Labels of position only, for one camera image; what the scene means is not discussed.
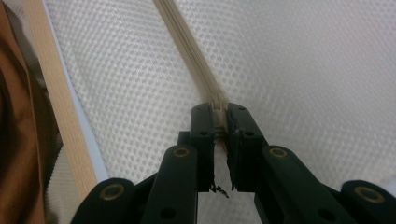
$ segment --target white mesh fabric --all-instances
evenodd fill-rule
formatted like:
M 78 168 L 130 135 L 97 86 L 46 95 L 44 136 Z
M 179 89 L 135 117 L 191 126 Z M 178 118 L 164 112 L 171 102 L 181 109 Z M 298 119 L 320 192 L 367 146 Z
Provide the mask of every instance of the white mesh fabric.
M 153 3 L 47 1 L 67 72 L 110 177 L 137 183 L 201 103 Z
M 177 5 L 230 102 L 319 180 L 396 178 L 393 1 Z

